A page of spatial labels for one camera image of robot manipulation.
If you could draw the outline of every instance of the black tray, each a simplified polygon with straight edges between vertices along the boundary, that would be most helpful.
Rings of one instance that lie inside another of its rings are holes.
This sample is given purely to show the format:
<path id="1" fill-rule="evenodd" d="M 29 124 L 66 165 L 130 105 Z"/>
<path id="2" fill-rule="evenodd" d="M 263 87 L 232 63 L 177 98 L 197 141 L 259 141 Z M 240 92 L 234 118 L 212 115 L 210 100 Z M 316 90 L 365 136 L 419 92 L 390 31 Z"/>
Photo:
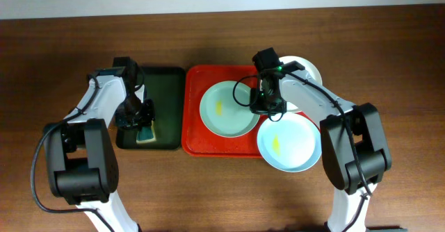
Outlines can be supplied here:
<path id="1" fill-rule="evenodd" d="M 178 149 L 181 145 L 186 73 L 180 67 L 142 69 L 145 74 L 146 98 L 154 102 L 156 141 L 137 144 L 137 131 L 118 130 L 116 145 L 121 149 Z"/>

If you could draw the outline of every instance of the white plate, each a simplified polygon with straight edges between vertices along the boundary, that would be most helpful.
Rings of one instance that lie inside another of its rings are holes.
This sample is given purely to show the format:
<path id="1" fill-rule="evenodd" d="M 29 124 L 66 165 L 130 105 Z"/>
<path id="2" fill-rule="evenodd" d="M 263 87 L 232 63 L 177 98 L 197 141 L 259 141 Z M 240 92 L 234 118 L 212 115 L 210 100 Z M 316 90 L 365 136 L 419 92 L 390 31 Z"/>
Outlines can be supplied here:
<path id="1" fill-rule="evenodd" d="M 250 112 L 249 107 L 237 104 L 233 98 L 235 81 L 224 81 L 210 87 L 201 98 L 200 115 L 204 125 L 216 135 L 235 138 L 251 131 L 259 120 L 259 115 Z M 236 99 L 248 104 L 250 88 L 239 83 L 235 91 Z"/>
<path id="2" fill-rule="evenodd" d="M 264 121 L 257 145 L 266 162 L 285 172 L 309 169 L 321 156 L 320 131 L 306 117 L 294 113 L 284 114 L 279 122 Z"/>
<path id="3" fill-rule="evenodd" d="M 309 62 L 308 60 L 301 58 L 301 57 L 297 57 L 297 56 L 284 56 L 280 58 L 280 62 L 283 63 L 289 63 L 292 61 L 297 61 L 299 62 L 301 65 L 303 65 L 305 67 L 305 69 L 309 72 L 309 74 L 311 74 L 312 78 L 317 82 L 320 83 L 321 85 L 323 84 L 323 81 L 321 80 L 321 75 L 320 72 L 317 70 L 317 68 L 315 67 L 314 64 L 312 64 L 311 62 Z M 298 107 L 293 105 L 292 103 L 287 103 L 287 111 L 288 112 L 298 112 Z"/>

